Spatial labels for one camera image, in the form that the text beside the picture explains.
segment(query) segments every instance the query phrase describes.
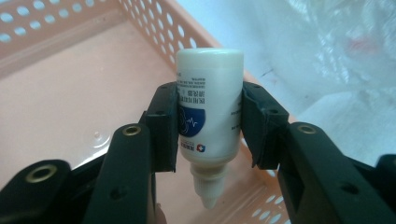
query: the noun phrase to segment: blue logo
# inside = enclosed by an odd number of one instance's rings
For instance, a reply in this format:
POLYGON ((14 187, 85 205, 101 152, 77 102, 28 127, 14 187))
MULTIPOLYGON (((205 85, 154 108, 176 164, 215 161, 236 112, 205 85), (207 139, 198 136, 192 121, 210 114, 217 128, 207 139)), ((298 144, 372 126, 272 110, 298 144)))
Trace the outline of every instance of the blue logo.
POLYGON ((205 110, 188 108, 180 105, 178 107, 178 131, 186 137, 193 137, 205 124, 205 110))

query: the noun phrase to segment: bottle label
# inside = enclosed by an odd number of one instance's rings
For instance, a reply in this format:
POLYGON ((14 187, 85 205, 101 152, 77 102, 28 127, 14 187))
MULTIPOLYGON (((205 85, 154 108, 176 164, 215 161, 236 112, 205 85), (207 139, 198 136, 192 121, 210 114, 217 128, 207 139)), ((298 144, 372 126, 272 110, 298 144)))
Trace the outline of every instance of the bottle label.
POLYGON ((186 137, 193 137, 204 127, 205 110, 180 105, 178 107, 178 119, 179 133, 186 137))
POLYGON ((243 77, 237 69, 177 71, 178 125, 182 152, 224 157, 239 148, 243 77))

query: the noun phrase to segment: dropper tip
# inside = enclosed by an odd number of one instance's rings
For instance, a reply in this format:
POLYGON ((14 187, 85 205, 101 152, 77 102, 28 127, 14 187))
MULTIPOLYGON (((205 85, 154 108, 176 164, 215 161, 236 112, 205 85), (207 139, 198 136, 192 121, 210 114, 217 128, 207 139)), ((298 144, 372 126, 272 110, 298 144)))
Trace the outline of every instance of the dropper tip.
POLYGON ((215 207, 218 199, 217 198, 203 198, 203 197, 201 197, 201 201, 206 209, 212 209, 215 207))

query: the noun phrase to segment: white plastic bottle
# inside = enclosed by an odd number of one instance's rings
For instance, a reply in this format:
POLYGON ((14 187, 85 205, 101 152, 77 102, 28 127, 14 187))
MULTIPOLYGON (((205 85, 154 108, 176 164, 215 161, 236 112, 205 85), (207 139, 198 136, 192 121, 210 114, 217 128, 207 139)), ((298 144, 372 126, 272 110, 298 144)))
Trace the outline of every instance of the white plastic bottle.
POLYGON ((226 164, 239 149, 243 61, 236 49, 177 53, 180 151, 208 209, 222 194, 226 164))

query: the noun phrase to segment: bottle nozzle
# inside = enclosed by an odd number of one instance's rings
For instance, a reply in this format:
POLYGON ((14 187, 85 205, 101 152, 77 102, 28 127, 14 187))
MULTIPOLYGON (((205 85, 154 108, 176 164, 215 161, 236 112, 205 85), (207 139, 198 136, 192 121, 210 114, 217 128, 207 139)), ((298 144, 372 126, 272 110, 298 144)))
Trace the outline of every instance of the bottle nozzle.
POLYGON ((226 165, 206 168, 192 164, 191 173, 194 176, 195 192, 201 197, 204 207, 212 209, 224 191, 226 165))

